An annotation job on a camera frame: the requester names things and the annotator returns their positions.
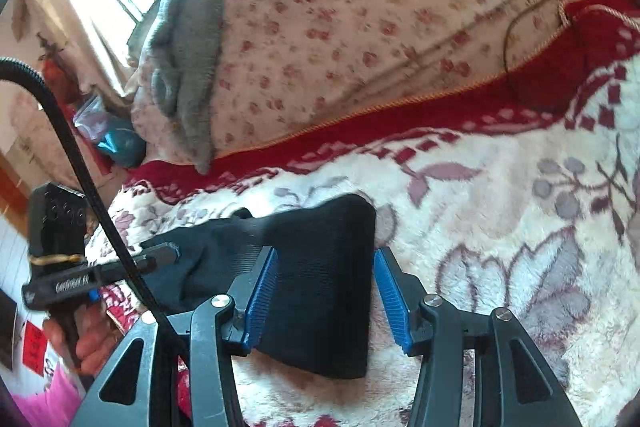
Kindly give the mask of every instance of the wire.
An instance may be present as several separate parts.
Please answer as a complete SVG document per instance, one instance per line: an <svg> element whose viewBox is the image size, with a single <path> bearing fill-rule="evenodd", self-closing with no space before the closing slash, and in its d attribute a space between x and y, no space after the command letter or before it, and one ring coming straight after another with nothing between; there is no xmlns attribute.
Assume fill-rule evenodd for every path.
<svg viewBox="0 0 640 427"><path fill-rule="evenodd" d="M502 68L504 70L504 74L507 77L507 83L509 84L509 86L511 87L511 90L513 91L513 94L516 96L516 98L518 100L520 100L520 102L522 102L524 105L526 105L527 107L532 108L533 110L536 111L549 111L549 112L557 112L560 110L563 110L564 108L566 108L566 106L568 106L568 103L570 103L570 101L562 101L561 104L562 105L555 105L552 107L534 107L532 104L528 103L526 100L523 100L520 96L520 93L518 92L518 89L515 85L515 83L512 81L511 77L510 77L510 72L509 72L509 66L507 64L507 48L509 45L509 37L511 36L511 31L513 30L513 28L515 27L515 25L525 16L528 15L529 13L537 10L538 8L540 8L541 6L545 5L547 2L549 2L550 0L539 0L536 3L533 3L531 6L527 6L522 12L518 13L509 23L509 26L507 27L507 30L504 33L504 41L502 42Z"/></svg>
<svg viewBox="0 0 640 427"><path fill-rule="evenodd" d="M186 344L175 332L169 322L169 319L160 309L153 293L151 293L142 277L140 277L140 272L136 267L129 250L113 224L107 208L100 199L100 195L98 194L98 190L91 178L91 174L89 174L86 164L84 163L84 159L78 149L78 144L71 134L68 123L66 123L65 117L63 116L61 109L58 107L58 102L49 87L46 86L39 73L15 58L0 58L0 78L23 87L29 91L42 106L44 112L49 118L49 121L51 122L51 125L53 126L54 131L56 132L56 135L58 135L58 139L65 150L69 163L71 163L82 190L84 190L87 201L94 210L95 216L98 218L98 222L102 225L102 229L104 230L107 239L109 239L109 242L113 246L113 250L122 263L122 267L125 269L133 289L137 292L140 301L156 318L159 333L164 336L168 346L170 346L175 351L175 354L180 356L188 366L189 351L187 350Z"/></svg>

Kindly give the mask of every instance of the curtain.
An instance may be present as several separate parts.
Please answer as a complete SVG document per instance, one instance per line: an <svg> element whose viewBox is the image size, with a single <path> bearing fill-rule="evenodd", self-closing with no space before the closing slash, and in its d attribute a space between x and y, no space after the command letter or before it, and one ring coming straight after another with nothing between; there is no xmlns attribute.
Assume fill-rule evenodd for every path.
<svg viewBox="0 0 640 427"><path fill-rule="evenodd" d="M82 92L97 90L113 108L129 105L135 94L128 84L133 69L123 64L100 28L92 21L86 0L16 0L21 13L27 7L44 20L43 33L64 48L62 56L78 76Z"/></svg>

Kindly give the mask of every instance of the wall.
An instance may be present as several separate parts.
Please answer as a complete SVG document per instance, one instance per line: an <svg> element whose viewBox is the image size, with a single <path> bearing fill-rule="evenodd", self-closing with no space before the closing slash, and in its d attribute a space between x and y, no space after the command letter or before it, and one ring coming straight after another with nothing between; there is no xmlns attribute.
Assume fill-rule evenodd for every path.
<svg viewBox="0 0 640 427"><path fill-rule="evenodd" d="M22 335L24 334L25 321L29 320L37 327L41 327L45 318L44 313L31 312L22 304L20 289L29 278L27 241L9 225L4 217L0 216L0 289L18 303L14 370L9 371L8 368L0 364L0 377L11 393L22 395L41 393L47 382L46 378L36 375L31 369L22 365ZM50 347L46 357L52 363L57 360Z"/></svg>
<svg viewBox="0 0 640 427"><path fill-rule="evenodd" d="M15 57L33 67L38 66L38 57L42 54L37 37L31 32L20 42L16 42L11 31L14 12L14 0L9 0L0 13L0 56ZM11 126L10 110L16 92L21 89L15 84L0 82L0 152L6 154L17 135Z"/></svg>

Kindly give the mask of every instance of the bed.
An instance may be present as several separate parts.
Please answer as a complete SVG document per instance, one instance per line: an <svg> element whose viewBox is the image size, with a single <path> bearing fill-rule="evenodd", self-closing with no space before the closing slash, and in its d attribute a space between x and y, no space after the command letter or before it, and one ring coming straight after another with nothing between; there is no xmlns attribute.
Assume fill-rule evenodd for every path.
<svg viewBox="0 0 640 427"><path fill-rule="evenodd" d="M503 57L510 21L539 0L382 1L225 0L205 175L154 107L143 59L132 114L150 153L111 205L116 227L133 253L241 207L265 216L360 194L377 246L460 309L508 306L583 425L613 427L640 388L640 12L551 0L509 32ZM113 257L101 229L87 256ZM126 285L103 297L130 328L140 310ZM419 361L372 299L364 379L235 360L246 422L406 425ZM467 357L462 425L472 368Z"/></svg>

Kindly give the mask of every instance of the black mount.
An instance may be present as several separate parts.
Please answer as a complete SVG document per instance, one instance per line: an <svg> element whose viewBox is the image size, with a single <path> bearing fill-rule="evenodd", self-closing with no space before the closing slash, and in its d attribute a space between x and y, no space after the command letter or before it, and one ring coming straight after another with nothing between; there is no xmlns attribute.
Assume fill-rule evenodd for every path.
<svg viewBox="0 0 640 427"><path fill-rule="evenodd" d="M193 312L169 317L190 348L191 423L178 410L178 360L146 312L111 355L71 427L246 427L228 341L222 337L234 311L234 299L224 295L207 299Z"/></svg>
<svg viewBox="0 0 640 427"><path fill-rule="evenodd" d="M46 311L65 334L67 363L80 365L76 355L79 339L75 313L97 299L97 289L127 279L120 261L90 265L84 260L87 201L84 194L56 183L36 188L29 199L29 256L31 280L22 286L22 300L32 311ZM73 262L40 264L51 256L75 256ZM178 250L171 243L147 248L133 258L142 274L174 263ZM85 390L94 379L79 376Z"/></svg>
<svg viewBox="0 0 640 427"><path fill-rule="evenodd" d="M460 311L402 272L389 248L374 273L396 343L422 356L408 427L458 427L463 352L476 356L474 427L580 427L558 379L507 308Z"/></svg>

